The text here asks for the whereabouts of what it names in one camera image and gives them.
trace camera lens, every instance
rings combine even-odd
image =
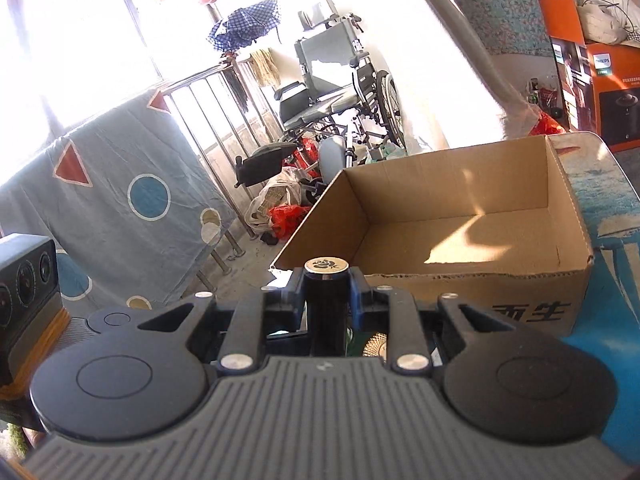
[[[24,306],[33,301],[35,296],[35,276],[33,275],[33,269],[27,262],[23,262],[18,267],[18,296]]]
[[[0,285],[0,327],[6,327],[11,319],[11,294],[9,289]]]
[[[47,283],[51,277],[51,260],[47,253],[40,257],[40,277],[43,283]]]

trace blue checkered umbrella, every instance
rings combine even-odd
[[[207,38],[216,50],[235,51],[249,46],[280,23],[276,0],[264,0],[249,7],[234,10],[226,20],[217,22]]]

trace cardboard box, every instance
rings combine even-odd
[[[360,267],[371,285],[426,301],[456,292],[557,336],[571,332],[593,264],[544,136],[343,170],[273,265],[318,256]]]
[[[572,131],[598,134],[612,152],[640,146],[640,48],[588,43],[574,0],[540,0]]]

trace red triangle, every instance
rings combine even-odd
[[[84,168],[84,164],[82,164],[82,160],[78,155],[78,150],[76,150],[76,146],[71,140],[69,140],[65,149],[62,151],[60,160],[53,170],[53,176],[70,184],[93,187],[91,179]]]
[[[162,92],[159,90],[156,91],[154,96],[151,98],[151,101],[149,101],[147,108],[151,108],[152,110],[158,110],[159,112],[165,112],[168,114],[171,113],[169,111],[169,107],[166,104],[166,101],[164,100]]]

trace blue tabletop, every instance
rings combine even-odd
[[[618,402],[602,436],[623,459],[640,463],[640,200],[594,134],[552,136],[594,247],[587,295],[568,343],[600,358],[618,383]]]

